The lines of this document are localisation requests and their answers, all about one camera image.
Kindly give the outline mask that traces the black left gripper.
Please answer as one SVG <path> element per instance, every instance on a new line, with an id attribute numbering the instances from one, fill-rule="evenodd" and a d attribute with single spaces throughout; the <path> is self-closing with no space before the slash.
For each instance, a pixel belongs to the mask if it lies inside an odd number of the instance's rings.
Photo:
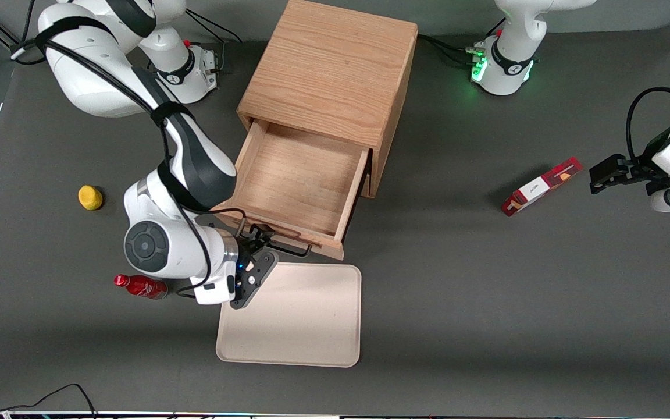
<path id="1" fill-rule="evenodd" d="M 591 194 L 601 193 L 609 187 L 644 183 L 647 196 L 670 188 L 670 176 L 652 161 L 630 161 L 622 154 L 614 154 L 596 165 L 590 172 Z"/>

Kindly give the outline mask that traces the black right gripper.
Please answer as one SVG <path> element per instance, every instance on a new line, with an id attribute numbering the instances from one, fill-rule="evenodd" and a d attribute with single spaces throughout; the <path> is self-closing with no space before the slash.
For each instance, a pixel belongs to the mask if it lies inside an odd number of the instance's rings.
<path id="1" fill-rule="evenodd" d="M 275 233 L 269 225 L 257 225 L 250 226 L 249 231 L 235 238 L 238 259 L 234 279 L 235 297 L 230 302 L 234 310 L 249 305 L 279 262 L 279 255 L 274 250 L 265 249 L 271 244 Z"/>

